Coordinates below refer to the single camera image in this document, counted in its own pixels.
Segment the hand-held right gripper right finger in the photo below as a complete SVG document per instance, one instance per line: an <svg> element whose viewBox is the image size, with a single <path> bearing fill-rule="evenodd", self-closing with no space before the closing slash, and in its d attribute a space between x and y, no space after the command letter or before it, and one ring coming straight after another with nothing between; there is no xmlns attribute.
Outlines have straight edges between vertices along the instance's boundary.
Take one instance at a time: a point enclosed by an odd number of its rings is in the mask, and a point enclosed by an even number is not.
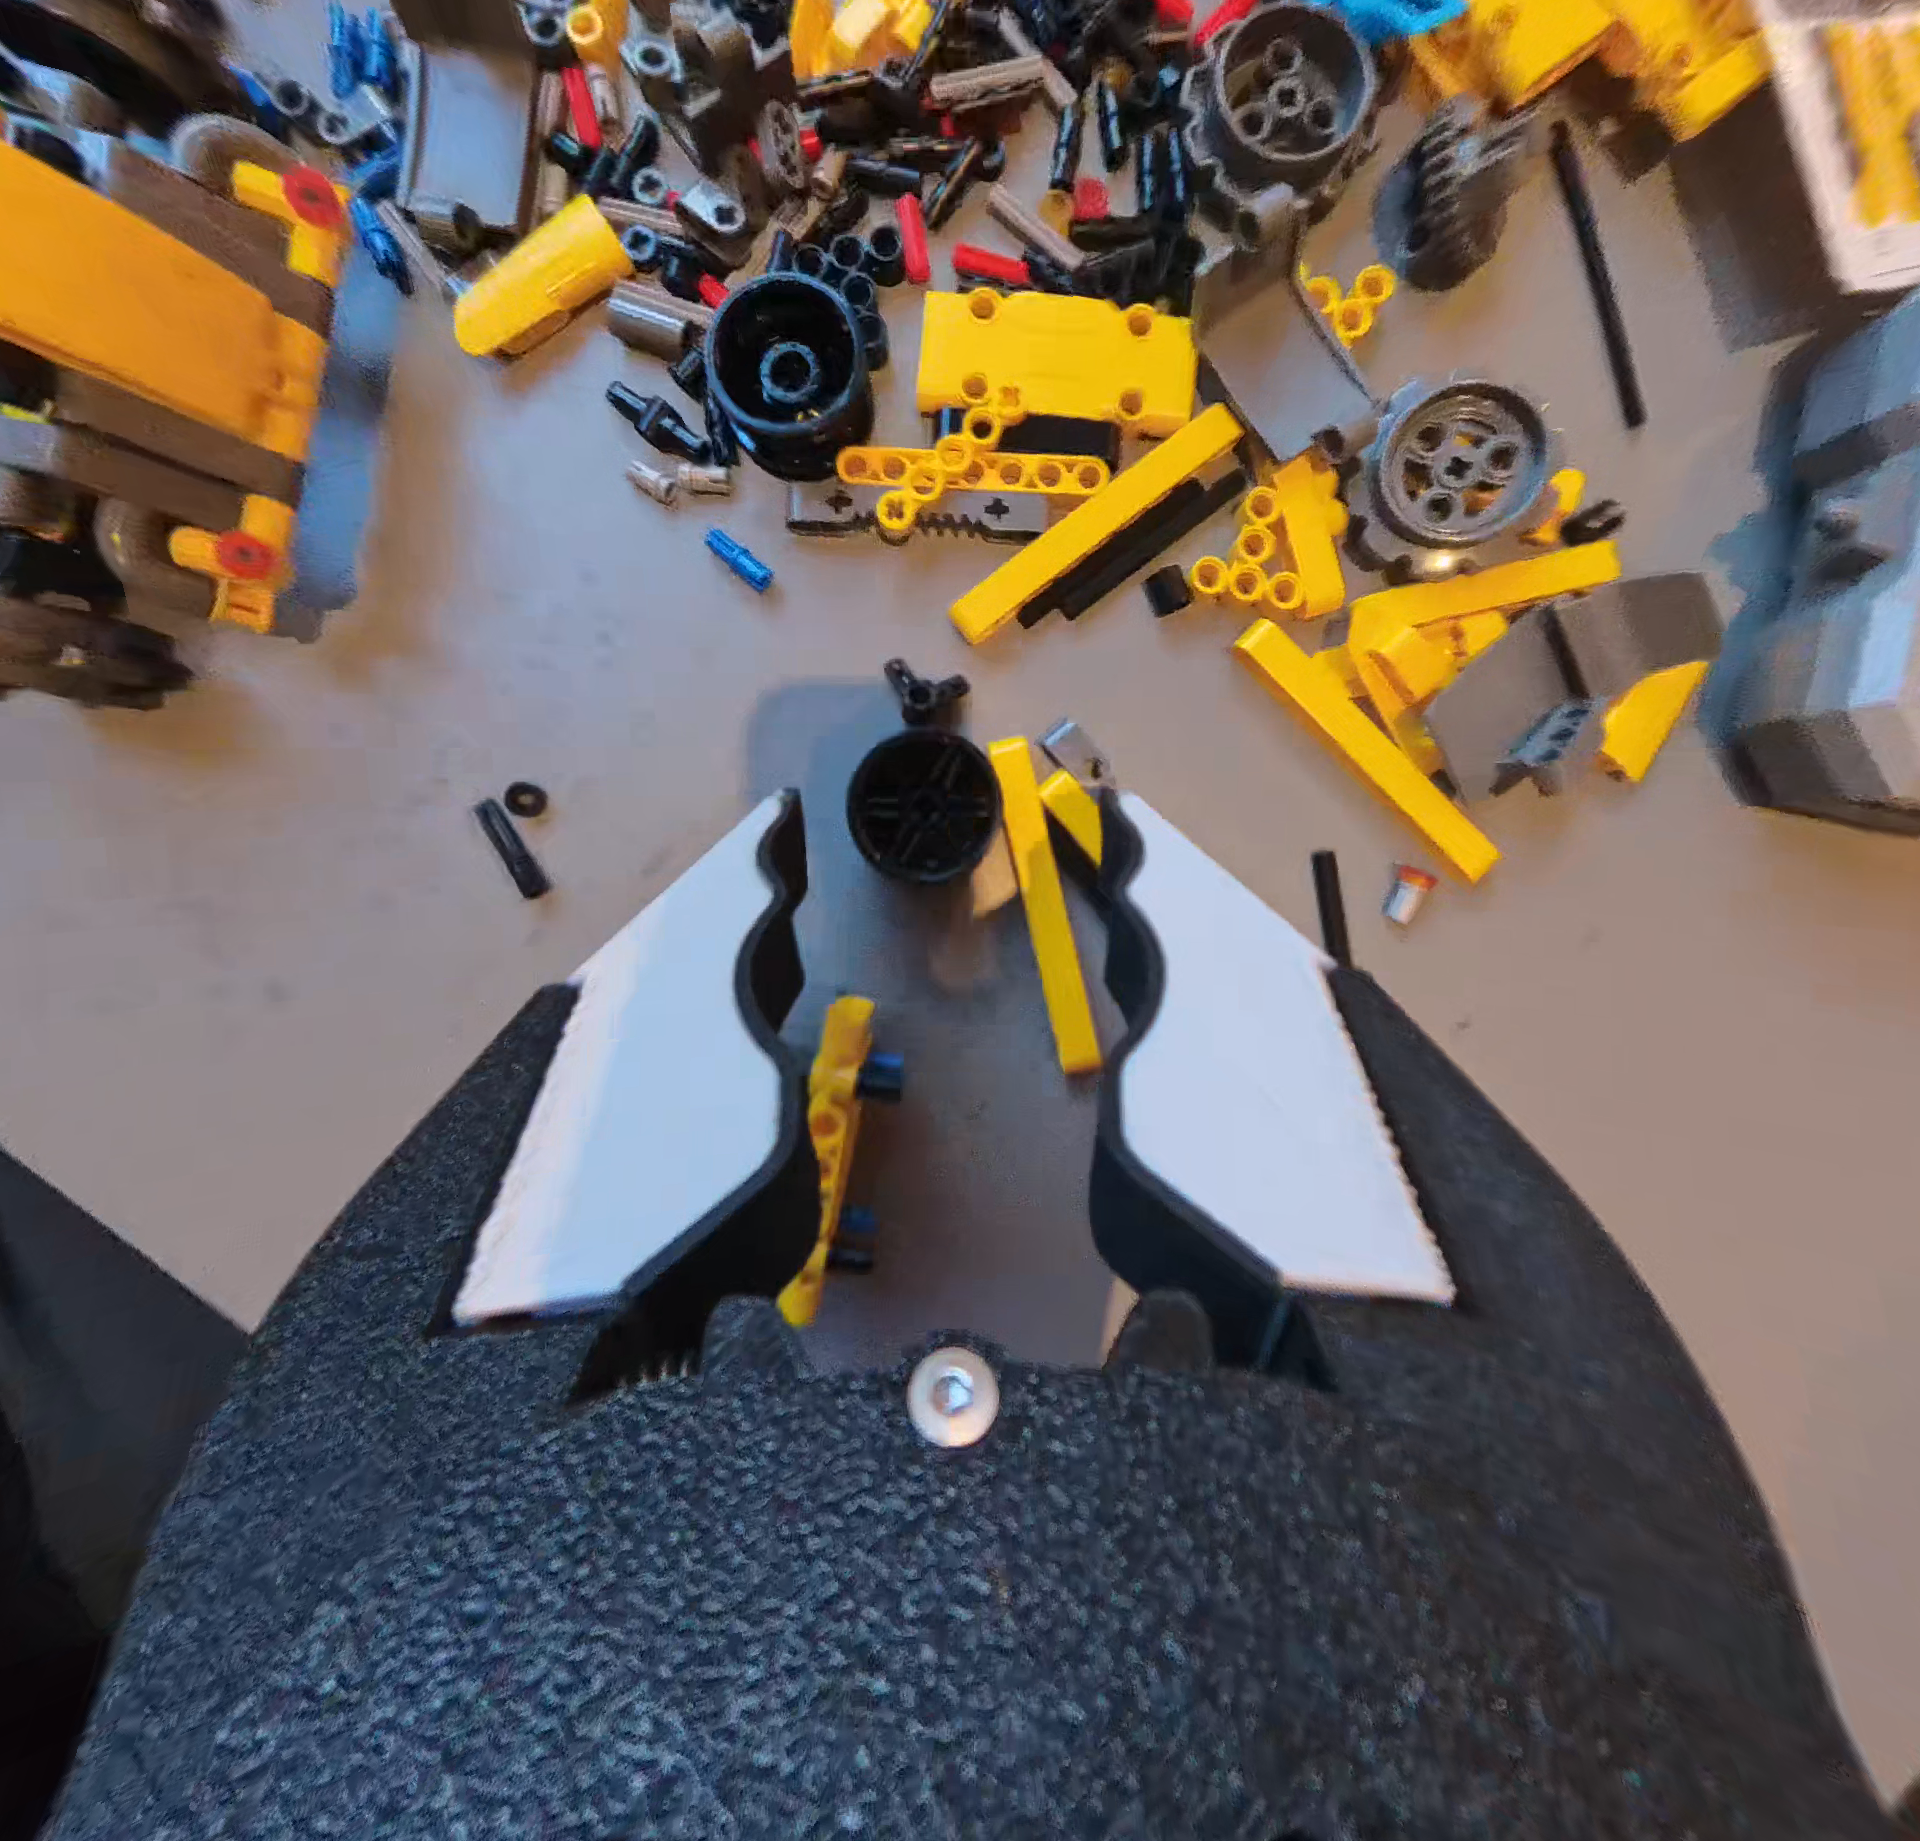
<svg viewBox="0 0 1920 1841"><path fill-rule="evenodd" d="M1456 1278L1337 1005L1332 958L1133 793L1097 804L1104 988L1087 1224L1212 1352L1302 1349L1302 1308L1456 1308Z"/></svg>

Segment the small yellow grey brick assembly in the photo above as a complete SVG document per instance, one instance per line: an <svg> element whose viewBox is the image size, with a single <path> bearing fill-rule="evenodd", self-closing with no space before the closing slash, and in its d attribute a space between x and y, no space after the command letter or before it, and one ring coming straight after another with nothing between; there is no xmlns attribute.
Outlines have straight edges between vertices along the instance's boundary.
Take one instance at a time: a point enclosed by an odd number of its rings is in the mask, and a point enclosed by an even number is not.
<svg viewBox="0 0 1920 1841"><path fill-rule="evenodd" d="M863 1111L871 1104L904 1097L904 1064L873 1046L873 1023L877 1000L835 996L808 1069L808 1139L816 1158L821 1221L813 1249L781 1293L790 1327L813 1323L829 1275L871 1275L877 1263L877 1212L848 1203L848 1186Z"/></svg>

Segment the small black pin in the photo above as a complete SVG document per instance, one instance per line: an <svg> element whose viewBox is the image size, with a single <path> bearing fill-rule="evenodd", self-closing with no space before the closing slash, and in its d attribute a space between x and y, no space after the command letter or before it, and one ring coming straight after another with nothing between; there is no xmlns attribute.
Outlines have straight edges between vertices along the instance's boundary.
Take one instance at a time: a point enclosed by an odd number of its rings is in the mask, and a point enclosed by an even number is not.
<svg viewBox="0 0 1920 1841"><path fill-rule="evenodd" d="M550 873L532 857L532 848L524 841L515 827L515 815L504 809L502 802L484 798L471 806L471 815L478 820L484 837L490 841L522 899L532 904L551 894Z"/></svg>

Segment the black toy wheel rim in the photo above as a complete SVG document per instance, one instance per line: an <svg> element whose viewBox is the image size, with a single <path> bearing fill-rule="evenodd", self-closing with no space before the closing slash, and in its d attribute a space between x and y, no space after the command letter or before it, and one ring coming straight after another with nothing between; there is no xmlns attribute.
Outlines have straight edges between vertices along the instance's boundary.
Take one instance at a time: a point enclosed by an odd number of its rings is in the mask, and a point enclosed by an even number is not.
<svg viewBox="0 0 1920 1841"><path fill-rule="evenodd" d="M829 284L771 272L708 318L708 415L782 484L829 484L873 434L873 364L862 314Z"/></svg>
<svg viewBox="0 0 1920 1841"><path fill-rule="evenodd" d="M888 882L942 887L972 878L1002 829L1002 789L981 749L942 725L904 725L848 780L848 833Z"/></svg>

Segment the grey desk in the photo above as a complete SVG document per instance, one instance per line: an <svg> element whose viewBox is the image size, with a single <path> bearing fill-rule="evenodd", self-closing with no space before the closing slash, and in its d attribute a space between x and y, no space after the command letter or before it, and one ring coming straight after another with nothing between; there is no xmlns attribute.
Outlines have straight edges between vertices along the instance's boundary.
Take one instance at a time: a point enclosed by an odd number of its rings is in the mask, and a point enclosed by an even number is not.
<svg viewBox="0 0 1920 1841"><path fill-rule="evenodd" d="M1745 806L1696 728L1643 786L1510 794L1480 887L1381 920L1423 864L1230 659L1139 589L968 649L968 539L787 539L758 472L713 513L625 476L599 318L524 364L352 263L305 554L350 537L318 639L198 635L158 715L4 704L4 1148L252 1327L524 1000L772 789L800 789L811 1000L877 993L906 1104L854 1175L878 1265L825 1368L970 1327L1092 1358L1106 1285L1092 1088L1059 1075L1018 909L972 927L858 859L844 780L878 666L972 680L980 737L1062 718L1123 786L1311 933L1333 848L1360 965L1598 1216L1691 1347L1773 1510L1862 1759L1916 1772L1916 845ZM708 554L744 543L754 596ZM511 782L551 878L522 899L471 806Z"/></svg>

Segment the long yellow beam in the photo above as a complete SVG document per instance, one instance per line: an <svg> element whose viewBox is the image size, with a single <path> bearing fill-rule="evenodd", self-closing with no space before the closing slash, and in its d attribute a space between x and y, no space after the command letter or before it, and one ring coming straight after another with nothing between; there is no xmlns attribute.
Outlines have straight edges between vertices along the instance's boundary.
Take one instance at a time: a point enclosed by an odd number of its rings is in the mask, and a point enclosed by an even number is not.
<svg viewBox="0 0 1920 1841"><path fill-rule="evenodd" d="M1230 405L1212 402L1176 435L1125 466L1109 487L1079 503L1062 521L994 566L952 607L952 625L970 646L986 646L1016 613L1083 566L1100 544L1129 532L1205 465L1234 452L1245 425Z"/></svg>
<svg viewBox="0 0 1920 1841"><path fill-rule="evenodd" d="M1230 653L1280 702L1371 798L1394 809L1464 886L1502 859L1496 841L1371 721L1347 689L1332 651L1308 653L1279 624L1255 619Z"/></svg>
<svg viewBox="0 0 1920 1841"><path fill-rule="evenodd" d="M1014 853L1027 933L1043 993L1054 1054L1070 1078L1100 1069L1100 1042L1071 938L1070 899L1054 857L1038 770L1027 737L994 737L988 763L1002 794L1002 827Z"/></svg>

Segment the grey toothed wheel hub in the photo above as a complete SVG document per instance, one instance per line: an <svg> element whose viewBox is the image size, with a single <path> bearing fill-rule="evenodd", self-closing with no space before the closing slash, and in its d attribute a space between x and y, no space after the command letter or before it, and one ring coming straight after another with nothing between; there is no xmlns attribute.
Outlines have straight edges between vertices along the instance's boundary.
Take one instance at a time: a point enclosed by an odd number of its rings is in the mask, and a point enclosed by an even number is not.
<svg viewBox="0 0 1920 1841"><path fill-rule="evenodd" d="M1558 475L1533 392L1477 375L1406 383L1345 484L1345 554L1397 585L1520 558L1562 517Z"/></svg>

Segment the grey battery box brick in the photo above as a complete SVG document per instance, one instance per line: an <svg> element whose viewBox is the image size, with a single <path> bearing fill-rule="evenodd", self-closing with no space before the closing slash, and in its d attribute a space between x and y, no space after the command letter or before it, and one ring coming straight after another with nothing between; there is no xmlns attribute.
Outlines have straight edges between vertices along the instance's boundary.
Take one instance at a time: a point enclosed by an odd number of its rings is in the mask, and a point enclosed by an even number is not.
<svg viewBox="0 0 1920 1841"><path fill-rule="evenodd" d="M1704 728L1733 794L1916 837L1916 290L1803 341L1759 418Z"/></svg>

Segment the yellow rounded fairing piece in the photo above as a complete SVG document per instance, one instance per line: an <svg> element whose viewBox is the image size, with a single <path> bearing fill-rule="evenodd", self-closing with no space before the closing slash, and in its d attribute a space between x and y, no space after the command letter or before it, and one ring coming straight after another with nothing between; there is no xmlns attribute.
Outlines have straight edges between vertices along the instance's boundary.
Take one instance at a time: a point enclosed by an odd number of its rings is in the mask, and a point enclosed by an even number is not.
<svg viewBox="0 0 1920 1841"><path fill-rule="evenodd" d="M471 281L453 304L453 336L468 360L519 360L626 276L620 230L592 196L575 196Z"/></svg>

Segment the long black axle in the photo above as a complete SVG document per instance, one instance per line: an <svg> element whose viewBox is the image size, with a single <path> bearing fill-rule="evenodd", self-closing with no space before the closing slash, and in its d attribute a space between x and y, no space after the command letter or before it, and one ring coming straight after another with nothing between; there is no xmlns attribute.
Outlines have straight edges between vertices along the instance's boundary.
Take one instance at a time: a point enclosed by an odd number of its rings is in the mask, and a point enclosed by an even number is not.
<svg viewBox="0 0 1920 1841"><path fill-rule="evenodd" d="M1565 124L1562 118L1555 118L1550 128L1550 162L1558 185L1562 209L1567 212L1577 263L1584 268L1587 290L1592 300L1602 356L1610 362L1610 375L1617 392L1620 425L1623 431L1637 434L1645 426L1645 392L1641 380L1641 364L1626 336L1626 318L1602 243L1602 229L1597 222L1597 204L1584 175L1584 162L1577 157L1571 124Z"/></svg>

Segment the dark grey gear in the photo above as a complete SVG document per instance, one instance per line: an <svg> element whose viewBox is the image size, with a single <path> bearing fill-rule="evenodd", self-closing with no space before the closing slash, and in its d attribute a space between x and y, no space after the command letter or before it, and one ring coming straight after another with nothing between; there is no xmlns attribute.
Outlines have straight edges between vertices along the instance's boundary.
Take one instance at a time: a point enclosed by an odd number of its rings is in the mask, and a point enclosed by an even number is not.
<svg viewBox="0 0 1920 1841"><path fill-rule="evenodd" d="M1443 100L1377 188L1376 243L1386 268L1423 292L1477 274L1540 139L1533 108L1498 116L1471 95Z"/></svg>

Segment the pile of building brick pieces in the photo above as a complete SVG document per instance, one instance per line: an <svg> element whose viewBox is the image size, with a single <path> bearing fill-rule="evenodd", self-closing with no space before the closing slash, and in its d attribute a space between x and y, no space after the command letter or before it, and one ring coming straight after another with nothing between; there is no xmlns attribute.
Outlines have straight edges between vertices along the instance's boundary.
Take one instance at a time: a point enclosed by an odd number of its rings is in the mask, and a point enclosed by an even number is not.
<svg viewBox="0 0 1920 1841"><path fill-rule="evenodd" d="M330 9L329 27L329 89L333 100L294 105L294 96L266 81L248 81L251 105L261 121L268 105L288 124L298 124L318 147L338 147L352 160L347 222L370 264L401 292L416 281L442 284L442 268L485 256L494 243L515 243L532 235L532 216L546 206L558 212L568 196L589 191L601 196L601 216L620 236L637 243L632 272L651 272L648 245L671 281L668 292L691 300L696 272L708 256L720 256L732 216L749 230L761 222L761 206L775 209L772 229L761 236L772 245L771 272L813 272L823 284L848 284L842 292L862 314L871 364L878 369L888 342L873 314L873 300L851 284L868 274L877 284L925 281L925 230L947 222L952 206L963 204L972 182L1002 175L1002 124L1018 121L1018 100L1050 89L1054 73L1038 64L1034 81L1022 67L977 64L956 68L942 52L947 27L968 27L968 9L947 19L947 0L929 0L929 27L916 50L888 52L878 67L816 74L813 52L796 52L796 77L787 74L787 30L796 38L813 26L808 12L816 0L387 0L365 19ZM689 52L672 33L691 27ZM478 212L461 196L441 204L416 182L416 162L426 154L426 52L441 50L515 67L532 64L526 113L515 128L511 162L485 162L480 188L511 191L498 216ZM738 105L749 121L732 133L713 124L696 128L696 81L686 58L708 57L728 67L738 57L749 77L768 81L771 102L749 105L749 81L716 77L716 105ZM668 131L708 175L742 165L742 193L716 177L697 177L680 196L668 185L644 188L658 162L662 116ZM708 240L697 240L697 196L712 204ZM1047 268L1047 245L1070 250L1070 235L1041 222L1033 240L1018 240L1018 256L988 263L959 245L955 268L988 290L1100 295L1113 292L1154 302L1186 274L1188 212L1176 206L1170 188L1164 212L1147 212L1141 199L1139 235L1123 222L1095 245L1092 264L1070 268L1062 256Z"/></svg>

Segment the grey round hub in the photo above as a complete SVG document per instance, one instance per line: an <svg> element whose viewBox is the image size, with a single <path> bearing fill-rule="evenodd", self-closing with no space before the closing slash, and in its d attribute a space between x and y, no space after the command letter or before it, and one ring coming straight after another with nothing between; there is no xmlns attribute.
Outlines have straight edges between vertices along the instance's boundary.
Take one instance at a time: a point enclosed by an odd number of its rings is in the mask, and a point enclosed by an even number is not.
<svg viewBox="0 0 1920 1841"><path fill-rule="evenodd" d="M1377 64L1347 17L1260 2L1188 68L1183 133L1219 229L1263 222L1280 196L1325 219L1376 147Z"/></svg>

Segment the instruction booklet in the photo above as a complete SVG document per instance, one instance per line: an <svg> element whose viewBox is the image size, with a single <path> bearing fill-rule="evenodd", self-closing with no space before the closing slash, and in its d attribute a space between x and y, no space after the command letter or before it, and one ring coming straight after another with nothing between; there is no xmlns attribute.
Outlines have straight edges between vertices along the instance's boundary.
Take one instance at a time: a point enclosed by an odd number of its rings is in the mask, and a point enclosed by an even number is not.
<svg viewBox="0 0 1920 1841"><path fill-rule="evenodd" d="M1916 288L1916 0L1752 0L1788 154L1844 292Z"/></svg>

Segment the yellow beam frame assembly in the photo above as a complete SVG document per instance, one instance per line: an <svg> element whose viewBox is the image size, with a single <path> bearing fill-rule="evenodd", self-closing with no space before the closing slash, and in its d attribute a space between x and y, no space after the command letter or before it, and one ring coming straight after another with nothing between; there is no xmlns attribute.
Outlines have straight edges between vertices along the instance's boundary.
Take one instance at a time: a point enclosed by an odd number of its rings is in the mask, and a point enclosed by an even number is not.
<svg viewBox="0 0 1920 1841"><path fill-rule="evenodd" d="M1476 95L1516 113L1581 67L1685 145L1772 77L1752 0L1464 0L1449 26L1410 42L1435 100Z"/></svg>

